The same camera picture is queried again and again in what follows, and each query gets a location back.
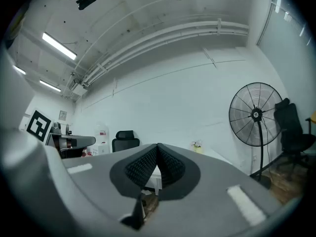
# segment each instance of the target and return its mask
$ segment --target white strip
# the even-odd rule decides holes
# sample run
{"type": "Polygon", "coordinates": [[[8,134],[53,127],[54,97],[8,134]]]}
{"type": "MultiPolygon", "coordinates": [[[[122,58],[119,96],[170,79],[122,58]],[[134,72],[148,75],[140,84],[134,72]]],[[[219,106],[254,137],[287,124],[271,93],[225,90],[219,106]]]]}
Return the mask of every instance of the white strip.
{"type": "Polygon", "coordinates": [[[42,80],[39,80],[39,82],[40,82],[41,84],[46,85],[47,87],[50,87],[50,88],[52,88],[52,89],[54,89],[54,90],[57,90],[57,91],[61,92],[61,89],[56,88],[56,87],[54,87],[54,86],[52,86],[52,85],[50,85],[50,84],[48,84],[48,83],[46,83],[46,82],[44,82],[44,81],[42,81],[42,80]]]}
{"type": "Polygon", "coordinates": [[[276,0],[276,13],[280,11],[281,1],[282,0],[276,0]]]}
{"type": "Polygon", "coordinates": [[[63,54],[66,54],[70,59],[75,60],[76,54],[71,52],[68,48],[64,47],[61,43],[54,40],[51,36],[47,33],[43,33],[43,40],[51,44],[53,47],[61,51],[63,54]]]}
{"type": "Polygon", "coordinates": [[[89,169],[92,169],[92,165],[90,163],[79,165],[72,168],[67,168],[69,174],[75,174],[75,173],[83,172],[89,169]]]}
{"type": "Polygon", "coordinates": [[[240,212],[251,226],[256,226],[267,218],[263,211],[242,191],[239,185],[227,189],[228,195],[236,203],[240,212]]]}
{"type": "Polygon", "coordinates": [[[301,30],[300,37],[303,35],[304,30],[305,30],[305,25],[303,26],[303,28],[302,28],[302,30],[301,30]]]}
{"type": "Polygon", "coordinates": [[[18,68],[18,67],[16,67],[16,66],[14,66],[14,65],[13,65],[13,68],[14,68],[15,70],[17,70],[18,72],[20,72],[20,73],[22,73],[22,74],[26,75],[26,73],[25,73],[25,71],[24,71],[24,70],[21,70],[20,68],[18,68]]]}

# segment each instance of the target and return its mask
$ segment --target cable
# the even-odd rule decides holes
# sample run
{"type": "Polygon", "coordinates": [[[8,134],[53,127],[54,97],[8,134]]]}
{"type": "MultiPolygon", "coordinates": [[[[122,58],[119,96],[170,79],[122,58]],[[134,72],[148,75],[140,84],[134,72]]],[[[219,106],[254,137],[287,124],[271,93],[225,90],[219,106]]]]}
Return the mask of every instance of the cable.
{"type": "MultiPolygon", "coordinates": [[[[267,152],[268,152],[269,164],[270,164],[270,154],[269,154],[269,144],[268,144],[268,129],[267,129],[265,120],[264,120],[264,119],[262,119],[262,120],[263,120],[263,122],[264,122],[264,124],[265,124],[265,127],[266,127],[266,130],[267,130],[267,152]]],[[[270,177],[271,177],[272,183],[273,183],[273,177],[272,177],[272,174],[271,174],[271,171],[270,171],[270,167],[271,167],[271,166],[269,165],[268,170],[269,170],[269,174],[270,174],[270,177]]]]}

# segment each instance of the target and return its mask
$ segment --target ceiling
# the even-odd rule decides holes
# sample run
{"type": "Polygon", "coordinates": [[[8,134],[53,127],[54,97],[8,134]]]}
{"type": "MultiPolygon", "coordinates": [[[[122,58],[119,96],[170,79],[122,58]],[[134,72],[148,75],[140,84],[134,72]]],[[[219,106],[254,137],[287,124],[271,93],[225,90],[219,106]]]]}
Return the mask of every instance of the ceiling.
{"type": "Polygon", "coordinates": [[[179,24],[222,21],[248,24],[250,0],[97,0],[78,10],[74,0],[32,0],[23,28],[9,52],[26,79],[44,80],[69,90],[102,62],[128,44],[179,24]],[[52,37],[77,54],[73,61],[42,40],[52,37]]]}

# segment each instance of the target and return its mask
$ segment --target chair backrest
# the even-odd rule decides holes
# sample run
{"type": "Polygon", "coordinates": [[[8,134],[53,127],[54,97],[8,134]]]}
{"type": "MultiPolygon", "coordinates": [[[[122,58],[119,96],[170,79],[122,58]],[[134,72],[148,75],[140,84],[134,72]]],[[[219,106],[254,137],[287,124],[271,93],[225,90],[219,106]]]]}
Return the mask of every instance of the chair backrest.
{"type": "Polygon", "coordinates": [[[136,148],[140,144],[139,139],[134,137],[133,131],[119,131],[116,139],[112,141],[112,151],[122,151],[130,148],[136,148]]]}
{"type": "Polygon", "coordinates": [[[293,103],[289,104],[287,98],[281,103],[276,104],[274,117],[282,131],[282,143],[303,133],[300,120],[298,119],[296,106],[293,103]]]}

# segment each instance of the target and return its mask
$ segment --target ceiling light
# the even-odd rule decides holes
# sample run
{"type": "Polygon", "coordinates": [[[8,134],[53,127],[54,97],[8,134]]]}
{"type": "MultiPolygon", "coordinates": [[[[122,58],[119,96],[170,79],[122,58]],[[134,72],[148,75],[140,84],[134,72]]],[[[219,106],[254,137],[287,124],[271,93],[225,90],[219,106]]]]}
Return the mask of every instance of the ceiling light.
{"type": "Polygon", "coordinates": [[[14,68],[15,70],[17,70],[18,72],[20,72],[20,73],[22,73],[22,74],[26,75],[26,73],[25,73],[25,71],[24,71],[24,70],[21,70],[20,68],[15,67],[14,65],[13,65],[13,68],[14,68]]]}
{"type": "Polygon", "coordinates": [[[282,0],[276,0],[276,13],[280,11],[281,2],[282,0]]]}
{"type": "Polygon", "coordinates": [[[50,84],[48,84],[48,83],[46,83],[46,82],[44,82],[42,80],[39,80],[39,82],[44,84],[44,85],[46,85],[47,87],[50,87],[50,88],[52,88],[54,90],[57,90],[58,92],[61,92],[61,90],[59,88],[56,88],[56,87],[54,87],[54,86],[52,86],[52,85],[50,85],[50,84]]]}
{"type": "Polygon", "coordinates": [[[300,37],[303,35],[304,30],[305,30],[305,25],[303,26],[303,28],[302,28],[302,30],[301,30],[300,37]]]}
{"type": "Polygon", "coordinates": [[[51,44],[53,47],[61,51],[62,53],[66,54],[70,59],[75,60],[76,54],[70,51],[68,48],[63,46],[61,43],[59,43],[57,40],[49,36],[47,33],[43,33],[43,40],[51,44]]]}

